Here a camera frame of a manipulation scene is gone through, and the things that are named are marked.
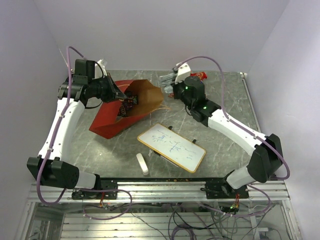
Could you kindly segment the silver foil snack packet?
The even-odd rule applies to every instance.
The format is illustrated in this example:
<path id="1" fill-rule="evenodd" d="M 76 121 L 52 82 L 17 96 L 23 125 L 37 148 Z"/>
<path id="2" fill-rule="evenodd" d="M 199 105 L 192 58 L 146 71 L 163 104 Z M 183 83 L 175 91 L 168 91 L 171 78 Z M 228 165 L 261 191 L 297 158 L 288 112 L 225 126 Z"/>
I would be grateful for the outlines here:
<path id="1" fill-rule="evenodd" d="M 159 77 L 159 82 L 163 87 L 163 90 L 167 94 L 172 94 L 174 92 L 174 84 L 176 80 L 176 73 L 169 73 Z"/>

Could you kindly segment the red candy snack bag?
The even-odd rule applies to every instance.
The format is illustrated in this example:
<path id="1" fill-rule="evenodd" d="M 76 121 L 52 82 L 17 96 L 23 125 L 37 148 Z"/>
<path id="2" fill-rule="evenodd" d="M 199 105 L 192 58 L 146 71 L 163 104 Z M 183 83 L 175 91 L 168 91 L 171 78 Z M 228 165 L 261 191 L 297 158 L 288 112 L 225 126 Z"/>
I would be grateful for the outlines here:
<path id="1" fill-rule="evenodd" d="M 204 72 L 204 71 L 201 71 L 201 72 L 191 72 L 190 73 L 190 76 L 196 76 L 200 79 L 201 82 L 203 82 L 205 79 L 208 78 L 207 74 Z M 168 97 L 169 98 L 174 98 L 174 93 L 169 93 L 168 94 Z"/>

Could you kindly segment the red paper bag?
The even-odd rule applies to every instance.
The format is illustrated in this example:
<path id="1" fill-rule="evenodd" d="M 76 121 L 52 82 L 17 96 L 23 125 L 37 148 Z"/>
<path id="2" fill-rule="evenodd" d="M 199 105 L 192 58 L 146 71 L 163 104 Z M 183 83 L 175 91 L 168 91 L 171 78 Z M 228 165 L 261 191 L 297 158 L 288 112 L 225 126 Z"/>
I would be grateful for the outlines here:
<path id="1" fill-rule="evenodd" d="M 115 137 L 153 111 L 164 108 L 162 89 L 149 80 L 119 80 L 115 83 L 127 98 L 103 103 L 89 127 L 91 132 L 106 139 Z"/>

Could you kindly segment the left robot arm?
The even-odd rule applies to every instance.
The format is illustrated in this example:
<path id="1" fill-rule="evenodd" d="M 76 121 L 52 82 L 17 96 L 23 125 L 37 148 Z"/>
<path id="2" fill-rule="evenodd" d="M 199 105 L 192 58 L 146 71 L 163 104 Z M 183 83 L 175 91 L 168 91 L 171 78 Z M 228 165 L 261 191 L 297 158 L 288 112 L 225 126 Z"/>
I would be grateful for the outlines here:
<path id="1" fill-rule="evenodd" d="M 59 87 L 56 113 L 48 137 L 38 155 L 27 161 L 27 168 L 37 186 L 84 189 L 91 199 L 101 195 L 100 177 L 80 171 L 67 160 L 76 124 L 88 100 L 97 98 L 104 103 L 113 103 L 126 98 L 106 71 L 105 65 L 103 59 L 77 59 L 71 77 Z"/>

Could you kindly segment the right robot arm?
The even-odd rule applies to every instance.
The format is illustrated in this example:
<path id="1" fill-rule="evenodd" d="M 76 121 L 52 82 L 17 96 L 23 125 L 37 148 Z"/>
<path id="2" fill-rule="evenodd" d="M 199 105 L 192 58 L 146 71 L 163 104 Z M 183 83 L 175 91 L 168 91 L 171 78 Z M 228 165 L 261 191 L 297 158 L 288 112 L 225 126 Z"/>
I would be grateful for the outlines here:
<path id="1" fill-rule="evenodd" d="M 282 166 L 282 146 L 280 138 L 265 135 L 251 129 L 223 111 L 217 103 L 207 99 L 205 85 L 197 76 L 188 76 L 179 83 L 172 83 L 175 99 L 184 103 L 186 112 L 204 126 L 225 135 L 250 157 L 249 163 L 228 173 L 220 186 L 221 194 L 233 197 L 238 189 L 253 183 L 265 183 Z"/>

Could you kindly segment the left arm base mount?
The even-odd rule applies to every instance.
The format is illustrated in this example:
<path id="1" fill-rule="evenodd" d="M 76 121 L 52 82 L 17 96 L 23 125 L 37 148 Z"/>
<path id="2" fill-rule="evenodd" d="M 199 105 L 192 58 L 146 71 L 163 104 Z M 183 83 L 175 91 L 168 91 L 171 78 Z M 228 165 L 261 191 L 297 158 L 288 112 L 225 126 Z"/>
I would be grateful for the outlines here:
<path id="1" fill-rule="evenodd" d="M 72 200 L 115 200 L 118 183 L 115 180 L 101 179 L 93 189 L 76 188 L 71 194 Z"/>

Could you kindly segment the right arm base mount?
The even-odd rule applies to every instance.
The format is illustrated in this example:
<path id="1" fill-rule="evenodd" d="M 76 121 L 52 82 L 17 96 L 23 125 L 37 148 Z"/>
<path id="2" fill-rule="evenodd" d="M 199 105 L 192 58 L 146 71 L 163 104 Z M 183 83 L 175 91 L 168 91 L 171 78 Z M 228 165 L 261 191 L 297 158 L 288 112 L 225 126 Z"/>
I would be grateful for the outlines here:
<path id="1" fill-rule="evenodd" d="M 223 178 L 209 178 L 205 181 L 203 187 L 200 188 L 205 192 L 206 198 L 211 199 L 248 199 L 249 192 L 247 186 L 244 185 L 239 189 L 231 188 Z"/>

